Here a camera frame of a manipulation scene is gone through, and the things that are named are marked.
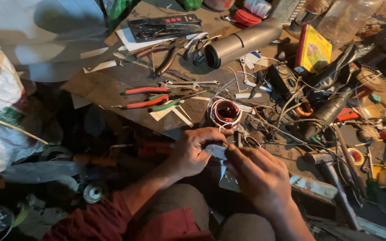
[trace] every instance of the right hand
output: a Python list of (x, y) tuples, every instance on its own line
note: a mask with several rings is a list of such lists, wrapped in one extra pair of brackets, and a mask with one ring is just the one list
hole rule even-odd
[(226, 156), (242, 193), (263, 214), (277, 218), (296, 205), (283, 161), (261, 147), (237, 148), (233, 144), (228, 146)]

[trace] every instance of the grey cylinder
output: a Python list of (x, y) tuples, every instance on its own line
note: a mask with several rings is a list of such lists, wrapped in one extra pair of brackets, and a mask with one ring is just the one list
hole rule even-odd
[(208, 66), (217, 69), (256, 49), (265, 47), (282, 34), (282, 24), (270, 18), (246, 29), (219, 39), (205, 47)]

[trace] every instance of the red shirt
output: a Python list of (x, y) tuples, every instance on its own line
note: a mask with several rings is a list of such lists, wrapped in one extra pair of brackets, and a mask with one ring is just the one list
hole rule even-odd
[[(57, 222), (48, 231), (43, 241), (121, 241), (132, 219), (121, 192), (111, 199), (103, 199), (89, 205), (86, 210), (76, 209), (70, 217)], [(196, 226), (190, 207), (175, 209), (150, 220), (135, 232), (135, 241), (163, 241), (200, 238), (212, 240), (209, 231), (200, 231)]]

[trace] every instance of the hammer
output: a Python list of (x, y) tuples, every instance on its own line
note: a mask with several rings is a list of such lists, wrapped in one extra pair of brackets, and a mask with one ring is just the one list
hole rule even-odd
[(352, 230), (362, 230), (362, 226), (358, 221), (357, 215), (352, 209), (346, 198), (346, 193), (340, 183), (338, 174), (336, 173), (333, 162), (336, 156), (325, 150), (306, 152), (303, 160), (310, 164), (314, 164), (324, 180), (338, 189), (335, 196), (336, 205), (342, 209), (348, 227)]

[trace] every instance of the grey trousers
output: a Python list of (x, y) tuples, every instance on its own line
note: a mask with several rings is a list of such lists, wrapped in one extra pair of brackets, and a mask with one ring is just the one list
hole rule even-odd
[[(175, 184), (161, 192), (139, 220), (145, 224), (156, 215), (187, 206), (199, 229), (208, 230), (208, 205), (199, 190), (189, 184)], [(222, 222), (216, 238), (221, 241), (271, 241), (275, 240), (275, 233), (262, 216), (234, 214)]]

